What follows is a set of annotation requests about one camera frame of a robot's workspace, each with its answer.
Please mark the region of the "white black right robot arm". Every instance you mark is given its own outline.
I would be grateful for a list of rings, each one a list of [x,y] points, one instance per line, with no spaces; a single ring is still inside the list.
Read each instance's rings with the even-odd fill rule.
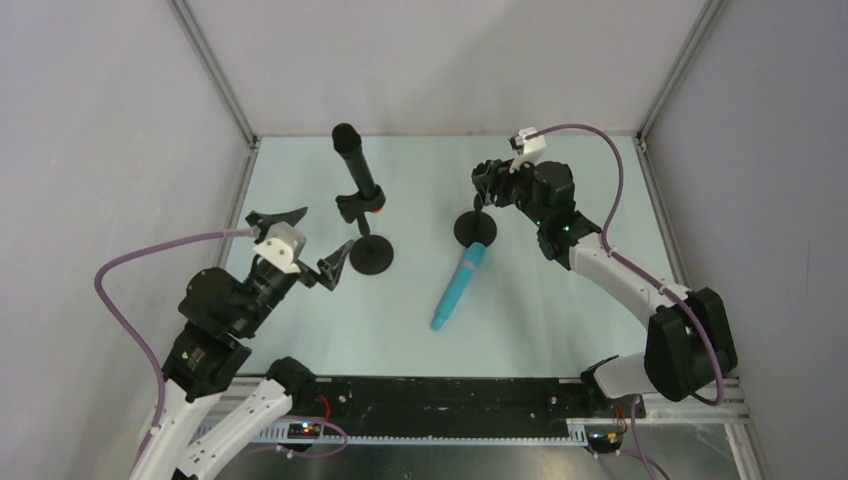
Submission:
[[[604,247],[602,230],[576,207],[572,171],[566,164],[487,160],[471,173],[476,205],[514,206],[537,227],[544,257],[593,282],[646,329],[641,353],[602,360],[581,379],[604,397],[659,393],[679,402],[719,383],[738,365],[721,296],[658,279]]]

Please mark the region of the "black microphone orange tip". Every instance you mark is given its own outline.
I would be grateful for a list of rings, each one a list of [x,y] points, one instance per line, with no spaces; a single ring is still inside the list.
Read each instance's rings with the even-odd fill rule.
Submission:
[[[373,179],[360,134],[351,124],[340,123],[333,128],[331,137],[334,150],[344,161],[357,187],[354,194],[335,198],[342,218],[351,223],[361,214],[378,212],[385,205],[386,197]]]

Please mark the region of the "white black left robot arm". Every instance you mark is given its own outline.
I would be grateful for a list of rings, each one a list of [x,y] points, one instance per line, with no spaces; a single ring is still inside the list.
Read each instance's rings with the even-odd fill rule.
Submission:
[[[254,259],[239,280],[219,267],[197,273],[178,306],[186,318],[162,367],[164,397],[130,476],[133,479],[214,479],[264,428],[309,401],[315,376],[292,357],[274,361],[255,389],[206,434],[195,433],[251,354],[255,336],[296,285],[334,290],[351,240],[311,268],[299,256],[306,244],[297,223],[306,208],[246,217]]]

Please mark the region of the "blue microphone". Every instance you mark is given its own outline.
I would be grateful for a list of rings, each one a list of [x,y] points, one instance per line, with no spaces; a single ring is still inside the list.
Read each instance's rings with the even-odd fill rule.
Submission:
[[[482,265],[486,252],[487,247],[480,242],[473,242],[464,250],[457,268],[434,310],[430,323],[432,330],[441,330],[450,319],[468,284]]]

